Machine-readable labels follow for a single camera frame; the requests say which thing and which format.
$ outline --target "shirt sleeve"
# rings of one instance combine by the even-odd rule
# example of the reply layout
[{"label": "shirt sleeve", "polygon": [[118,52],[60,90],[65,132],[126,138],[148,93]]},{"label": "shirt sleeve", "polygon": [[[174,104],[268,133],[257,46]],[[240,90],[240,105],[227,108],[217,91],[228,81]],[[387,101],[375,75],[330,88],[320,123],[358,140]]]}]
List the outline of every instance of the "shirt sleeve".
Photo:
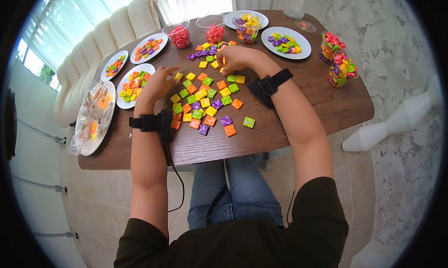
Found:
[{"label": "shirt sleeve", "polygon": [[150,267],[167,248],[168,240],[160,230],[146,221],[131,218],[120,238],[114,267]]},{"label": "shirt sleeve", "polygon": [[286,229],[288,239],[307,248],[322,267],[337,267],[344,250],[349,225],[332,178],[320,177],[302,186],[294,200],[293,221]]}]

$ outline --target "tree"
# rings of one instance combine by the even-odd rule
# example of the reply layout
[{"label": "tree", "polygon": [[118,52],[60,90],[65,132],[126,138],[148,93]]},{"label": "tree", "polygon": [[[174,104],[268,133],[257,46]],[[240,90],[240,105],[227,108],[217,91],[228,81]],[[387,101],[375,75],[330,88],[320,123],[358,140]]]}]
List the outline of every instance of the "tree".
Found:
[{"label": "tree", "polygon": [[47,85],[50,85],[53,79],[53,75],[55,75],[55,72],[53,72],[47,65],[43,65],[43,67],[40,69],[38,78],[40,78]]}]

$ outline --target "person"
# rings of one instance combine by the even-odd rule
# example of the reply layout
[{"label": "person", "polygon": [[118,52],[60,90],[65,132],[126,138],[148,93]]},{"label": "person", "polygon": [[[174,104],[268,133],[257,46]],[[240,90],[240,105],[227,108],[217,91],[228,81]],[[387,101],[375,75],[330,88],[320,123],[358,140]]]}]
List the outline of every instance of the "person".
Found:
[{"label": "person", "polygon": [[[238,45],[222,49],[217,54],[220,67],[223,57],[227,62],[224,76],[250,68],[262,79],[281,71],[255,49]],[[155,102],[179,83],[166,81],[167,75],[179,69],[157,69],[138,97],[135,118],[154,114]],[[195,165],[190,230],[168,245],[165,155],[156,132],[133,129],[130,219],[120,238],[116,268],[338,266],[349,228],[333,180],[327,135],[291,79],[271,98],[294,156],[296,195],[289,226],[283,226],[279,203],[252,157],[237,157],[225,160],[230,188],[224,161]],[[291,111],[296,112],[293,118]],[[210,207],[222,190],[219,201]]]}]

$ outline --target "black shirt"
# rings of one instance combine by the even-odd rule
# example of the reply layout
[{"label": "black shirt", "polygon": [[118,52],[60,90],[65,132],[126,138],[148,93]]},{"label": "black shirt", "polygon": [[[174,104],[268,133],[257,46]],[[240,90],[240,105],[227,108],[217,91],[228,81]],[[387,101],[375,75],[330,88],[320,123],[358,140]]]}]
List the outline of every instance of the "black shirt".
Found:
[{"label": "black shirt", "polygon": [[228,220],[183,233],[168,246],[151,224],[131,218],[114,262],[124,267],[337,267],[349,226],[333,179],[300,188],[293,221]]}]

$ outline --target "wooden table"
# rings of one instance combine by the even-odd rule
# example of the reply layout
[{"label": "wooden table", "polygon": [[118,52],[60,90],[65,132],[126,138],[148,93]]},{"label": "wooden table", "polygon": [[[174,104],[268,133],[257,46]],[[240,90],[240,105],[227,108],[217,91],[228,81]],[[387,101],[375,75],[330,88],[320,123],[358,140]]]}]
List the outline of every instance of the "wooden table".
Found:
[{"label": "wooden table", "polygon": [[[293,81],[299,86],[300,90],[308,98],[319,115],[327,134],[333,134],[345,128],[357,125],[367,121],[373,117],[374,108],[372,100],[361,78],[349,81],[345,86],[336,89],[327,81],[330,66],[319,60],[319,48],[322,41],[321,32],[325,30],[321,23],[309,14],[305,14],[304,19],[310,21],[317,28],[316,33],[310,34],[299,30],[295,25],[295,20],[287,17],[281,10],[259,10],[269,18],[269,26],[283,26],[296,30],[302,34],[311,44],[311,55],[303,60],[289,60],[282,58],[269,51],[261,42],[261,32],[259,39],[253,45],[245,45],[246,47],[258,49],[266,53],[282,68],[288,68],[294,75]],[[238,42],[235,30],[224,27],[225,41]],[[214,69],[210,65],[207,69],[199,69],[199,62],[204,58],[190,61],[187,56],[190,53],[196,53],[195,48],[206,42],[205,32],[196,26],[196,20],[190,21],[189,26],[191,45],[185,49],[176,49],[169,42],[167,46],[155,58],[149,60],[155,68],[159,66],[181,65],[180,72],[185,76],[189,72],[199,75],[201,72],[206,73],[213,78],[214,82],[211,87],[218,90],[216,83],[225,80],[219,68]],[[139,44],[142,39],[138,39],[120,50],[126,49],[129,52],[130,59],[133,59],[132,50]],[[95,78],[99,80],[100,72],[103,70],[106,58],[98,66]],[[124,69],[112,79],[117,86],[122,77],[133,67],[129,60],[124,65]],[[203,136],[189,127],[188,123],[183,122],[180,130],[173,132],[173,141],[170,144],[171,155],[174,165],[193,164],[210,160],[225,159],[230,157],[242,156],[252,153],[260,153],[271,151],[278,148],[288,146],[286,135],[282,131],[280,125],[273,112],[264,107],[258,99],[256,99],[247,89],[249,84],[257,76],[254,71],[246,69],[240,70],[235,75],[245,75],[246,84],[238,85],[240,92],[232,95],[238,98],[244,105],[240,110],[234,109],[232,106],[223,107],[216,114],[217,123],[215,127],[211,127],[208,136]],[[180,92],[184,87],[182,81],[174,87],[168,95],[155,104],[155,113],[159,113],[161,109],[172,109],[172,102],[169,99],[175,93]],[[199,88],[201,82],[198,79],[193,84]],[[186,103],[186,99],[182,100],[182,105]],[[228,138],[224,132],[219,119],[225,115],[230,115],[237,134]],[[82,169],[89,170],[119,170],[130,169],[131,141],[130,133],[132,129],[129,127],[129,117],[133,116],[133,109],[115,110],[109,131],[102,142],[99,149],[90,156],[78,156],[78,163]],[[245,116],[249,116],[256,120],[254,129],[249,129],[242,125]]]}]

